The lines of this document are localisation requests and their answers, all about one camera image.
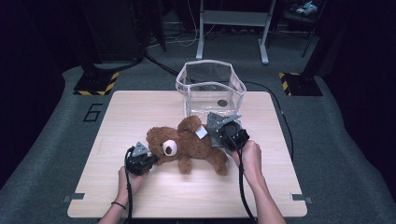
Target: bracelet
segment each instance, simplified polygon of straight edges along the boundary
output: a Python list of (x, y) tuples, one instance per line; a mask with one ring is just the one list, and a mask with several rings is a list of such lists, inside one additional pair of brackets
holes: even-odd
[(118, 204), (119, 206), (121, 206), (124, 210), (126, 210), (126, 207), (124, 206), (124, 205), (122, 205), (122, 204), (120, 204), (120, 203), (116, 203), (116, 202), (112, 202), (111, 204)]

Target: gray carpet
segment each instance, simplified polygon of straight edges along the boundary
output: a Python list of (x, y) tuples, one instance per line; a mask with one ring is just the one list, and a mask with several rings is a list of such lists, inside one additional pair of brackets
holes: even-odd
[[(305, 39), (277, 34), (268, 49), (269, 65), (260, 61), (257, 35), (217, 35), (205, 42), (204, 59), (231, 63), (247, 82), (248, 91), (270, 89), (280, 103), (290, 126), (294, 167), (305, 196), (312, 197), (305, 217), (288, 218), (289, 223), (396, 223), (396, 205), (380, 173), (364, 158), (347, 134), (337, 103), (321, 77), (316, 81), (322, 97), (286, 96), (279, 72), (302, 72), (312, 52), (301, 57)], [(197, 42), (148, 48), (158, 62), (179, 71), (195, 60)], [(106, 67), (118, 64), (106, 64)], [(96, 219), (68, 217), (71, 195), (82, 173), (95, 136), (114, 91), (175, 89), (176, 77), (144, 60), (120, 72), (108, 96), (78, 96), (73, 88), (82, 70), (64, 73), (63, 97), (29, 153), (1, 189), (0, 223), (96, 223)], [(92, 104), (101, 113), (96, 122), (83, 122)], [(279, 122), (291, 149), (290, 133), (279, 110)]]

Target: teddy bear snout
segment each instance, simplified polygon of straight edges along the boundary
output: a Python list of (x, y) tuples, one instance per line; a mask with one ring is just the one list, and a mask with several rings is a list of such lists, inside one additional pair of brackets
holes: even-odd
[(163, 143), (163, 153), (165, 156), (175, 156), (177, 153), (177, 145), (174, 140), (168, 140)]

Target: brown teddy bear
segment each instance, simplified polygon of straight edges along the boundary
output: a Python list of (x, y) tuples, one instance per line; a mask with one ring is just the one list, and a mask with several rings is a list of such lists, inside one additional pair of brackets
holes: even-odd
[(154, 127), (147, 133), (148, 148), (159, 160), (156, 165), (178, 160), (178, 168), (182, 174), (191, 171), (191, 158), (209, 161), (218, 175), (227, 175), (227, 155), (221, 148), (212, 147), (207, 134), (200, 139), (197, 131), (205, 128), (197, 116), (184, 118), (177, 129), (170, 127)]

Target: clear plastic bin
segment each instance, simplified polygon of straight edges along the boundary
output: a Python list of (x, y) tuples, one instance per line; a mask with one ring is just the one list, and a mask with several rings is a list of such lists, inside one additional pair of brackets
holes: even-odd
[(184, 95), (184, 116), (197, 115), (202, 121), (209, 112), (237, 114), (247, 90), (231, 64), (213, 60), (185, 63), (176, 89)]

